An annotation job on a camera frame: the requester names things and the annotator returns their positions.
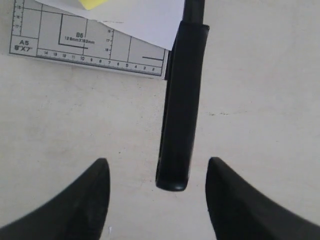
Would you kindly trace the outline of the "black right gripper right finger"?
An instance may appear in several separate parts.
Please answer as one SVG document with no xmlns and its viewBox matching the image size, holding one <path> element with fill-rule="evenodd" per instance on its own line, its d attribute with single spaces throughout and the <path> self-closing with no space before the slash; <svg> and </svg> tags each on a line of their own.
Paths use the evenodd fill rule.
<svg viewBox="0 0 320 240">
<path fill-rule="evenodd" d="M 205 196 L 218 240 L 318 240 L 320 227 L 255 189 L 219 157 L 208 161 Z"/>
</svg>

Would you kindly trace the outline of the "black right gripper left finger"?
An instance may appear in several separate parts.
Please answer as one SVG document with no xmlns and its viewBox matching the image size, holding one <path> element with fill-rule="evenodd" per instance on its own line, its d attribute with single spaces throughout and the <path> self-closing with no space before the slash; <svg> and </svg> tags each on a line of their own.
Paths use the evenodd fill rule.
<svg viewBox="0 0 320 240">
<path fill-rule="evenodd" d="M 110 202 L 110 168 L 97 159 L 46 204 L 0 229 L 2 240 L 99 240 Z"/>
</svg>

